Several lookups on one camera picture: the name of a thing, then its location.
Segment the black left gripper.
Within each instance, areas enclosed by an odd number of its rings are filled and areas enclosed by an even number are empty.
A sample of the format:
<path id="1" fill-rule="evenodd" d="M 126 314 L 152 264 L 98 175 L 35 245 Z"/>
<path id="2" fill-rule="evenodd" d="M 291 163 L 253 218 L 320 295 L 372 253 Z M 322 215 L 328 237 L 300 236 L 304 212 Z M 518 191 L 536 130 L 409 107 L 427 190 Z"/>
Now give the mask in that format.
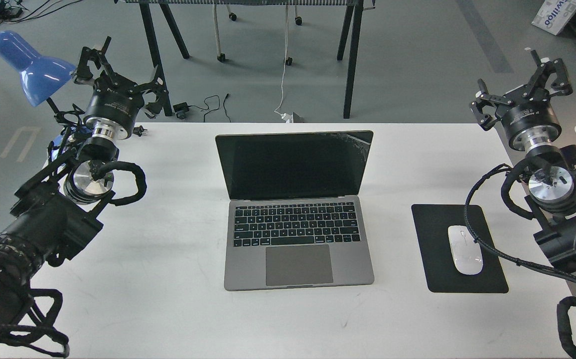
<path id="1" fill-rule="evenodd" d="M 170 108 L 169 91 L 160 66 L 153 68 L 151 82 L 119 84 L 117 73 L 106 59 L 110 43 L 111 37 L 107 36 L 101 49 L 83 47 L 79 62 L 71 72 L 71 78 L 75 84 L 94 87 L 83 119 L 87 127 L 94 129 L 99 124 L 110 125 L 115 130 L 115 138 L 124 140 L 132 136 L 141 108 L 150 119 Z M 89 63 L 94 63 L 97 70 L 103 70 L 97 79 L 94 79 Z M 144 95 L 153 95 L 154 100 L 144 104 Z"/>

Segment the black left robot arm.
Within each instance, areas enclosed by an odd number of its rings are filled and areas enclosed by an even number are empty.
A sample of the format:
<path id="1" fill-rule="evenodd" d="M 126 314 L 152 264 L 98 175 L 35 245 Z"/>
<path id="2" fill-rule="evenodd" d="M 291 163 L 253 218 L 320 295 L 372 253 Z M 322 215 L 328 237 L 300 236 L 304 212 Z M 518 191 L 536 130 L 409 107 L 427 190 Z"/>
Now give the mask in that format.
<path id="1" fill-rule="evenodd" d="M 13 31 L 0 32 L 0 57 L 20 75 L 31 105 L 46 102 L 63 130 L 47 147 L 46 166 L 16 191 L 14 222 L 0 233 L 0 345 L 69 356 L 69 339 L 55 328 L 63 304 L 56 289 L 33 289 L 44 264 L 73 259 L 103 229 L 108 205 L 126 206 L 146 193 L 140 166 L 119 161 L 117 141 L 140 136 L 136 118 L 162 111 L 168 91 L 156 66 L 137 84 L 116 73 L 103 48 L 83 47 L 77 65 L 41 55 Z"/>

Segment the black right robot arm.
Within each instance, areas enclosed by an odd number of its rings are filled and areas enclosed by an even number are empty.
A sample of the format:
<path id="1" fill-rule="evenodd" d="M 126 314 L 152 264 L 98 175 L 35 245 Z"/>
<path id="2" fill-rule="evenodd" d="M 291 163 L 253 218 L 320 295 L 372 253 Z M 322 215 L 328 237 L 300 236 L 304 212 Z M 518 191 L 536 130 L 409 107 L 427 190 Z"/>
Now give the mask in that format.
<path id="1" fill-rule="evenodd" d="M 542 58 L 530 50 L 536 71 L 527 84 L 504 95 L 489 93 L 479 79 L 479 93 L 470 103 L 478 125 L 488 131 L 501 123 L 512 150 L 525 157 L 515 166 L 501 164 L 484 175 L 465 200 L 463 217 L 473 241 L 491 254 L 517 266 L 576 284 L 576 145 L 563 148 L 554 142 L 562 127 L 553 112 L 554 96 L 573 92 L 568 69 L 561 58 Z M 475 192 L 493 175 L 504 174 L 500 196 L 509 211 L 527 220 L 536 220 L 541 230 L 534 240 L 549 265 L 532 263 L 505 254 L 478 234 L 470 223 L 470 202 Z M 557 329 L 562 349 L 576 359 L 576 345 L 569 318 L 576 308 L 576 297 L 568 296 L 557 304 Z"/>

